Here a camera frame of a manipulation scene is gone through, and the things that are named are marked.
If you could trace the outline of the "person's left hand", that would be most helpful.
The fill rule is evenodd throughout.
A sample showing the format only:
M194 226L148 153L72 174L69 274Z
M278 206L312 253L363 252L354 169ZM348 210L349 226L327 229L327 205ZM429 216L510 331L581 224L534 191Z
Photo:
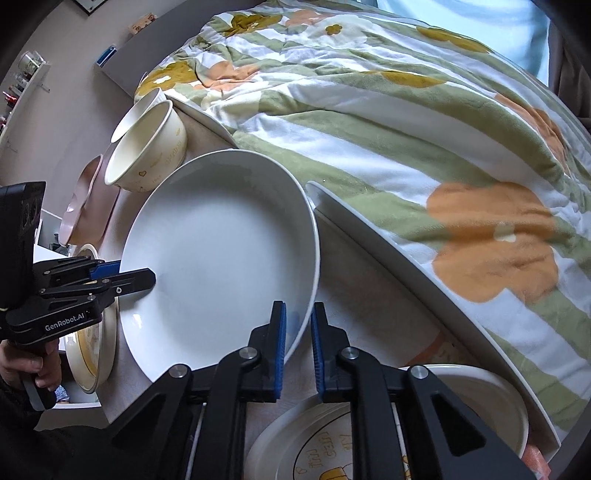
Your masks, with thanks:
M55 391L62 381L58 340L45 345L46 353L35 356L13 347L7 340L1 342L1 377L6 384L20 387L20 374L33 374L39 388Z

